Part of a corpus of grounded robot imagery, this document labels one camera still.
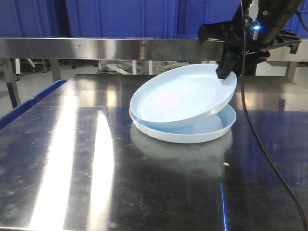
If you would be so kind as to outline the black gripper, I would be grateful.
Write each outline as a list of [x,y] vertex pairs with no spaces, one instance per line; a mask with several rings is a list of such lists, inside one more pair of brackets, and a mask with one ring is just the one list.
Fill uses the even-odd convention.
[[254,75],[259,63],[266,61],[270,50],[289,47],[295,54],[301,42],[294,32],[282,30],[270,25],[249,25],[231,21],[214,24],[202,24],[198,39],[205,42],[209,39],[223,41],[223,52],[216,74],[218,79],[225,79],[231,72],[236,75]]

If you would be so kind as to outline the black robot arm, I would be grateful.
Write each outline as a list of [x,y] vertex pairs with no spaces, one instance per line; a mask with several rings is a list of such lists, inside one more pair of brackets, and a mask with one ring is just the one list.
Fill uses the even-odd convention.
[[218,78],[252,70],[276,48],[289,47],[290,53],[295,54],[301,39],[283,27],[299,13],[301,3],[300,0],[243,0],[230,21],[202,24],[197,34],[200,42],[217,39],[224,43],[216,68]]

